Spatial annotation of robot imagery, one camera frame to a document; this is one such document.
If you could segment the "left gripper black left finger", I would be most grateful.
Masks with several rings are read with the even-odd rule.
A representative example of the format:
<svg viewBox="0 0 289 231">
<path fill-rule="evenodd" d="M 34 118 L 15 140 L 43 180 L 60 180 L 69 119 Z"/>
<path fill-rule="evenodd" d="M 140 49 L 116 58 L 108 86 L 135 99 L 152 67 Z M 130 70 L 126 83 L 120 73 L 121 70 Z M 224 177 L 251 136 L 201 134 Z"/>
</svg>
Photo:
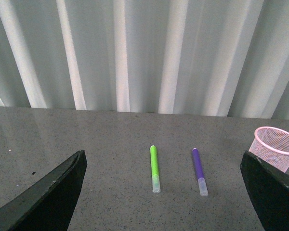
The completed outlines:
<svg viewBox="0 0 289 231">
<path fill-rule="evenodd" d="M 0 231 L 66 231 L 87 168 L 84 150 L 0 208 Z"/>
</svg>

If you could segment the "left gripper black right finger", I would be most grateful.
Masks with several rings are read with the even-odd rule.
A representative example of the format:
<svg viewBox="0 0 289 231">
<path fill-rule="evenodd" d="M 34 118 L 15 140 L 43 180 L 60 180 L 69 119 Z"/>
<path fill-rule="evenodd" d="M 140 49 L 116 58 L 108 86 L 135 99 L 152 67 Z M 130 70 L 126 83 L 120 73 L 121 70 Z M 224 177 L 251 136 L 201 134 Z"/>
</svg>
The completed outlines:
<svg viewBox="0 0 289 231">
<path fill-rule="evenodd" d="M 248 151 L 240 170 L 264 230 L 289 231 L 289 175 Z"/>
</svg>

